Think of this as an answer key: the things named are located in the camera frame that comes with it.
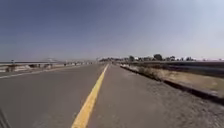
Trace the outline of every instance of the white lane line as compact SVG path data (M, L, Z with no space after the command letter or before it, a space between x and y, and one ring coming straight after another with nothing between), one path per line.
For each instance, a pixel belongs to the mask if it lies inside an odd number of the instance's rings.
M78 68L78 67L81 67L81 66L58 68L58 69L51 69L51 70L42 70L42 71L34 71L34 72L29 72L29 73L21 73L21 74L15 74L15 75L7 75L7 76L0 76L0 79L16 77L16 76L23 76L23 75L28 75L28 74L38 74L38 73L41 73L41 72L51 72L51 71L65 70L65 69Z

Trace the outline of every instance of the tree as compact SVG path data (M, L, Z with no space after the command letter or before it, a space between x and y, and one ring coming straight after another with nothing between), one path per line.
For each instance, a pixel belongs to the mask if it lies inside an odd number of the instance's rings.
M175 56L171 56L171 57L170 57L170 60L171 60L171 61L175 61Z
M194 59L192 59L191 57L187 57L186 61L193 61Z
M129 56L129 61L133 62L135 60L134 56Z
M155 55L154 55L154 59L155 59L155 60L162 61L162 60L163 60L163 57L162 57L161 54L155 54Z

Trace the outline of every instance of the yellow center line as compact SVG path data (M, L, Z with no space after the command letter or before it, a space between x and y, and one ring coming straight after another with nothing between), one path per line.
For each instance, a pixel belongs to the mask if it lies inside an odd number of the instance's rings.
M102 85L105 72L107 70L108 65L104 68L102 74L98 78L95 86L93 87L92 91L90 92L89 96L87 97L84 105L82 106L78 116L76 117L75 121L72 124L71 128L86 128L90 115L92 113L94 104L97 99L97 95L99 93L100 87Z

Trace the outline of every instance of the sky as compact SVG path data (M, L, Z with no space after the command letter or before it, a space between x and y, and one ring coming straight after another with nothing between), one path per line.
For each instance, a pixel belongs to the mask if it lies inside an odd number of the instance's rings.
M224 59L224 1L0 1L0 61L157 53Z

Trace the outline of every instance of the road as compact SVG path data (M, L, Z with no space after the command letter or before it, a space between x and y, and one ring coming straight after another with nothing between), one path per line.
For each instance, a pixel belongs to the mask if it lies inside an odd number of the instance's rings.
M223 106L118 66L105 67L1 78L0 107L12 128L71 128L79 117L87 128L224 127ZM93 106L80 116L94 95Z

